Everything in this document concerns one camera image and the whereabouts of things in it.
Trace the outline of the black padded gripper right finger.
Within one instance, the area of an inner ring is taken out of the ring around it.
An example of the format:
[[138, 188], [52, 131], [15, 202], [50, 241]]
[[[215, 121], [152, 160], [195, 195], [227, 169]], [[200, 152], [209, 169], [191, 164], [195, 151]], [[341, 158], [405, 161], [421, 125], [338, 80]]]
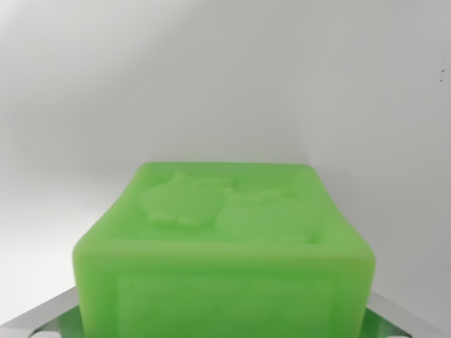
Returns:
[[364, 316], [364, 336], [450, 337], [450, 333], [380, 294], [371, 294]]

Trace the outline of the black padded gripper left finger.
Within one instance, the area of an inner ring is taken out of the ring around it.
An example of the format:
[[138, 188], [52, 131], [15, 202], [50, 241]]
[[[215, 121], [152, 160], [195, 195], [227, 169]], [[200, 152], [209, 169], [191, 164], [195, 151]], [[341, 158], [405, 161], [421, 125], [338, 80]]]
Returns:
[[76, 288], [4, 323], [1, 337], [83, 337]]

